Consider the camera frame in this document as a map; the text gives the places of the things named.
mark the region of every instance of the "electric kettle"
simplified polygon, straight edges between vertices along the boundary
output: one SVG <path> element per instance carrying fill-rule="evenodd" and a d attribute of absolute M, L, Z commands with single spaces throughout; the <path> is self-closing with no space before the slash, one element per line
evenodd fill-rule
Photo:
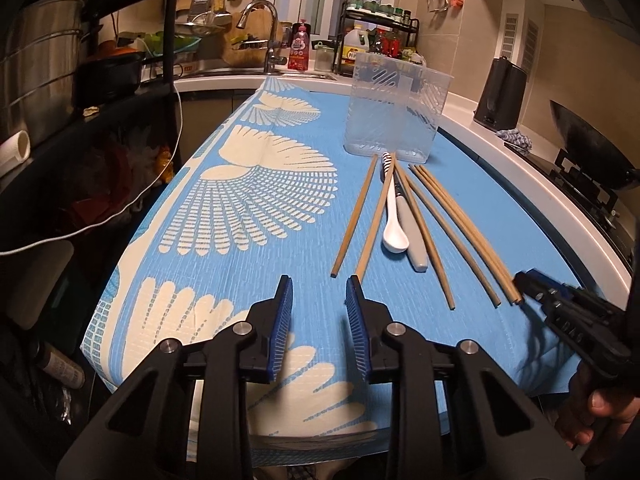
<path fill-rule="evenodd" d="M 493 132 L 518 124 L 527 73 L 506 57 L 494 59 L 474 114 L 474 121 Z"/>

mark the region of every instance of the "white countertop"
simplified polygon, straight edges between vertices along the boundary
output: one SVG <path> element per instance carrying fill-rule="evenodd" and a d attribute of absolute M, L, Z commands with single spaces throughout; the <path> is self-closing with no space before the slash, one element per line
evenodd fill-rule
<path fill-rule="evenodd" d="M 288 80 L 314 92 L 349 95 L 351 79 L 341 76 L 336 81 L 320 79 Z M 210 76 L 192 77 L 176 81 L 179 92 L 202 90 L 256 89 L 264 76 Z M 440 126 L 468 146 L 506 177 L 553 224 L 573 248 L 587 270 L 613 304 L 624 308 L 631 276 L 620 258 L 593 224 L 562 191 L 522 158 L 504 147 L 495 134 L 473 120 L 476 103 L 455 94 L 449 94 Z M 557 147 L 530 130 L 532 152 L 546 160 L 555 160 Z"/>

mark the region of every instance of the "chopstick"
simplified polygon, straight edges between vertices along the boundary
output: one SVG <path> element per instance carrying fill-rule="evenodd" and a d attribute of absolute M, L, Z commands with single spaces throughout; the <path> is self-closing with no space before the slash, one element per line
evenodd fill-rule
<path fill-rule="evenodd" d="M 446 189 L 444 189 L 442 187 L 442 185 L 436 180 L 436 178 L 424 166 L 420 166 L 419 169 L 420 169 L 420 171 L 422 171 L 422 174 L 432 184 L 434 184 L 436 186 L 436 188 L 442 194 L 444 199 L 447 200 L 451 206 L 453 206 L 454 208 L 457 209 L 457 212 L 459 213 L 460 218 L 462 218 L 462 220 L 464 222 L 466 222 L 466 225 L 471 229 L 472 233 L 476 236 L 477 240 L 482 245 L 482 247 L 485 249 L 485 251 L 487 252 L 488 256 L 492 259 L 494 264 L 497 266 L 498 270 L 500 271 L 501 275 L 503 276 L 504 285 L 508 288 L 509 293 L 506 296 L 507 296 L 507 299 L 509 300 L 509 302 L 510 303 L 520 304 L 524 299 L 523 299 L 522 295 L 520 294 L 520 291 L 516 288 L 515 285 L 513 285 L 513 279 L 512 279 L 512 277 L 511 277 L 511 275 L 509 273 L 509 270 L 507 269 L 507 266 L 504 264 L 504 262 L 500 259 L 500 256 L 498 256 L 498 254 L 495 252 L 494 248 L 487 241 L 487 239 L 480 232 L 480 230 L 476 227 L 476 225 L 471 221 L 469 216 L 456 203 L 456 201 L 453 200 L 453 197 L 449 194 L 449 192 Z"/>
<path fill-rule="evenodd" d="M 491 284 L 489 283 L 489 280 L 482 273 L 482 270 L 480 270 L 480 267 L 471 256 L 471 253 L 465 247 L 462 241 L 460 241 L 460 238 L 458 238 L 458 236 L 455 234 L 451 226 L 442 217 L 440 212 L 433 206 L 430 200 L 424 195 L 424 193 L 420 190 L 418 185 L 409 177 L 407 177 L 407 182 L 409 183 L 409 186 L 411 186 L 411 189 L 414 190 L 414 193 L 417 195 L 417 197 L 422 201 L 422 203 L 429 210 L 431 215 L 436 219 L 438 224 L 440 224 L 440 227 L 442 227 L 444 232 L 446 232 L 447 236 L 453 242 L 456 249 L 460 252 L 460 254 L 462 254 L 462 257 L 468 263 L 469 267 L 471 267 L 471 270 L 476 275 L 476 278 L 478 278 L 478 280 L 480 281 L 482 288 L 484 288 L 484 290 L 486 291 L 487 295 L 491 299 L 491 302 L 494 304 L 494 306 L 500 305 L 500 297 L 498 297 L 498 295 L 495 293 Z"/>
<path fill-rule="evenodd" d="M 509 300 L 510 303 L 520 303 L 522 301 L 522 295 L 513 285 L 506 266 L 462 208 L 455 202 L 455 200 L 453 200 L 451 195 L 447 193 L 447 191 L 440 185 L 433 175 L 426 170 L 426 168 L 423 166 L 412 166 L 411 171 L 435 197 L 465 237 L 473 245 L 476 252 L 478 252 L 478 255 L 482 258 L 500 285 L 500 288 L 504 292 L 505 297 L 507 297 L 507 300 Z"/>
<path fill-rule="evenodd" d="M 425 224 L 424 222 L 424 218 L 422 217 L 422 213 L 420 213 L 420 209 L 418 208 L 418 204 L 415 201 L 414 195 L 411 192 L 411 188 L 409 186 L 408 179 L 404 174 L 404 170 L 402 170 L 402 167 L 397 164 L 396 173 L 398 174 L 400 182 L 402 183 L 402 188 L 404 189 L 404 195 L 406 196 L 407 202 L 409 203 L 409 208 L 414 214 L 415 221 L 417 222 L 418 228 L 420 229 L 420 232 L 422 234 L 424 245 L 427 248 L 427 253 L 429 254 L 429 258 L 431 260 L 431 263 L 433 264 L 433 269 L 436 271 L 440 286 L 442 287 L 444 296 L 447 299 L 447 304 L 449 305 L 449 308 L 451 310 L 454 310 L 456 307 L 456 303 L 453 300 L 453 294 L 451 293 L 449 280 L 447 279 L 447 274 L 444 271 L 440 255 L 438 254 L 435 243 L 433 243 L 433 238 L 431 238 L 431 234 L 427 229 L 427 224 Z"/>
<path fill-rule="evenodd" d="M 360 259 L 358 261 L 358 266 L 356 267 L 355 273 L 360 282 L 362 282 L 364 273 L 367 271 L 367 265 L 369 264 L 371 251 L 373 250 L 373 244 L 376 241 L 376 235 L 378 234 L 378 229 L 380 227 L 380 220 L 382 220 L 382 212 L 385 209 L 386 194 L 389 191 L 389 186 L 391 185 L 391 176 L 394 174 L 395 165 L 396 154 L 394 153 L 393 155 L 391 155 L 391 164 L 389 165 L 389 171 L 386 172 L 385 183 L 382 185 L 382 192 L 380 192 L 378 204 L 376 205 L 376 210 L 373 213 L 373 218 L 371 219 L 369 233 L 367 234 L 367 239 L 364 242 L 364 247 L 362 248 Z"/>
<path fill-rule="evenodd" d="M 347 230 L 344 233 L 344 238 L 342 238 L 340 249 L 338 249 L 338 255 L 335 257 L 335 263 L 333 268 L 331 269 L 332 278 L 335 278 L 338 275 L 338 272 L 340 271 L 340 267 L 342 266 L 342 262 L 344 261 L 344 257 L 346 256 L 347 250 L 349 249 L 349 244 L 351 243 L 351 239 L 353 238 L 353 233 L 356 231 L 356 226 L 358 225 L 358 220 L 360 219 L 360 214 L 362 213 L 362 207 L 364 206 L 364 201 L 367 199 L 367 193 L 369 192 L 371 179 L 373 178 L 373 173 L 376 170 L 377 161 L 378 161 L 378 155 L 375 154 L 371 157 L 371 164 L 369 165 L 369 171 L 367 171 L 367 175 L 364 177 L 364 182 L 362 183 L 360 194 L 358 195 L 358 199 L 356 200 L 356 205 L 353 207 L 353 212 L 351 213 L 351 218 L 349 218 L 349 223 L 347 224 Z"/>

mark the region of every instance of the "white cable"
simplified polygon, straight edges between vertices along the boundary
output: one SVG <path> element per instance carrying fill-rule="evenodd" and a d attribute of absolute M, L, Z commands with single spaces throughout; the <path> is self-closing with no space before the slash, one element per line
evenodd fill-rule
<path fill-rule="evenodd" d="M 178 104 L 180 105 L 179 106 L 179 108 L 180 108 L 180 129 L 178 130 L 178 139 L 175 142 L 174 152 L 171 154 L 171 158 L 169 159 L 169 162 L 167 163 L 167 165 L 169 165 L 174 160 L 175 153 L 178 151 L 178 144 L 180 143 L 180 136 L 182 135 L 182 127 L 184 125 L 184 120 L 183 120 L 183 116 L 182 116 L 182 99 L 180 98 L 180 92 L 178 92 L 178 89 L 175 87 L 175 83 L 174 83 L 174 90 L 175 90 L 175 94 L 178 96 Z M 117 213 L 114 213 L 113 215 L 111 215 L 106 220 L 103 220 L 102 222 L 97 223 L 97 224 L 88 225 L 87 227 L 83 227 L 82 229 L 80 229 L 78 231 L 75 231 L 73 233 L 69 233 L 68 235 L 57 236 L 55 238 L 46 238 L 45 240 L 40 240 L 38 242 L 34 242 L 33 244 L 29 244 L 29 245 L 26 245 L 24 247 L 20 247 L 19 249 L 14 249 L 12 251 L 0 251 L 0 256 L 11 256 L 12 254 L 21 253 L 23 251 L 27 251 L 29 249 L 33 249 L 34 247 L 37 247 L 37 246 L 40 246 L 40 245 L 43 245 L 43 244 L 48 244 L 49 242 L 57 242 L 58 240 L 67 240 L 67 239 L 72 238 L 72 237 L 74 237 L 76 235 L 84 233 L 85 231 L 88 231 L 89 229 L 93 229 L 94 227 L 100 227 L 102 225 L 105 225 L 107 222 L 110 222 L 111 220 L 116 218 L 116 216 L 119 216 L 122 213 L 124 213 L 127 209 L 129 209 L 129 207 L 131 207 L 132 205 L 135 205 L 135 203 L 138 200 L 140 200 L 140 198 L 142 198 L 142 196 L 147 191 L 149 191 L 158 180 L 160 180 L 160 175 L 162 175 L 162 173 L 160 173 L 151 184 L 149 184 L 144 190 L 142 190 L 142 192 L 140 192 L 140 194 L 135 199 L 133 199 L 132 202 L 128 203 L 126 206 L 124 206 L 122 208 L 121 211 L 119 211 Z"/>

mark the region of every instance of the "gray spoon handle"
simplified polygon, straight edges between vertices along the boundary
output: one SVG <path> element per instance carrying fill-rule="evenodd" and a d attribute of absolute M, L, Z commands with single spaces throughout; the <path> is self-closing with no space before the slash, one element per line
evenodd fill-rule
<path fill-rule="evenodd" d="M 409 238 L 409 248 L 406 250 L 409 261 L 414 266 L 415 272 L 426 272 L 427 267 L 429 267 L 429 257 L 414 214 L 411 213 L 409 204 L 404 196 L 396 197 L 396 206 L 402 230 Z"/>

